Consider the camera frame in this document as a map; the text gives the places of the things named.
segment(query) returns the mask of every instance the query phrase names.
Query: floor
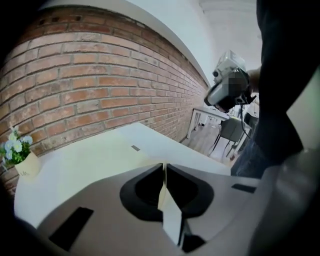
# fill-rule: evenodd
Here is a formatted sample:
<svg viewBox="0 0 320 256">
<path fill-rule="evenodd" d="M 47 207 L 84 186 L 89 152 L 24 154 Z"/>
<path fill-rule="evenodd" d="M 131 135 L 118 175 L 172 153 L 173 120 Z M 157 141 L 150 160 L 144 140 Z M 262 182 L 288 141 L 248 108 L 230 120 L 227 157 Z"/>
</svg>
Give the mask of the floor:
<svg viewBox="0 0 320 256">
<path fill-rule="evenodd" d="M 187 146 L 190 149 L 193 149 L 205 156 L 209 156 L 210 158 L 226 165 L 232 167 L 236 158 L 234 160 L 230 160 L 231 154 L 226 157 L 229 152 L 232 143 L 228 144 L 228 140 L 225 138 L 220 138 L 217 146 L 213 150 L 213 145 L 215 140 L 219 134 L 219 123 L 213 118 L 212 120 L 208 120 L 205 126 L 199 125 L 198 130 L 193 130 L 191 132 L 190 138 L 184 139 L 181 143 Z"/>
</svg>

